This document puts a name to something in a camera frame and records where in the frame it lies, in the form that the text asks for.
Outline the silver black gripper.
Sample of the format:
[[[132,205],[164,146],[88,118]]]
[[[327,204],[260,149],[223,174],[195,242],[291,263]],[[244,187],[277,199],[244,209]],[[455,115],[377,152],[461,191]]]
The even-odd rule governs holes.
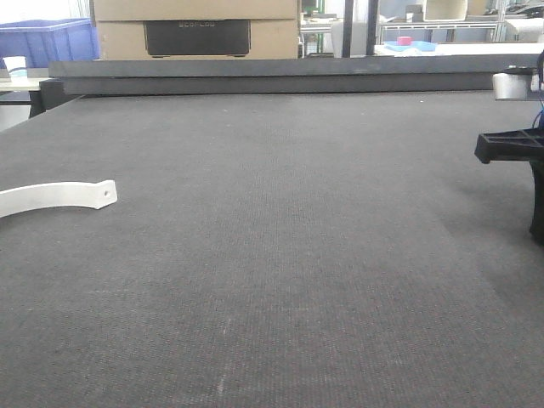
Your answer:
[[[511,65],[492,77],[496,100],[543,100],[543,52],[533,66]],[[527,128],[481,133],[475,156],[484,164],[495,161],[528,162],[534,179],[533,239],[543,242],[543,129]]]

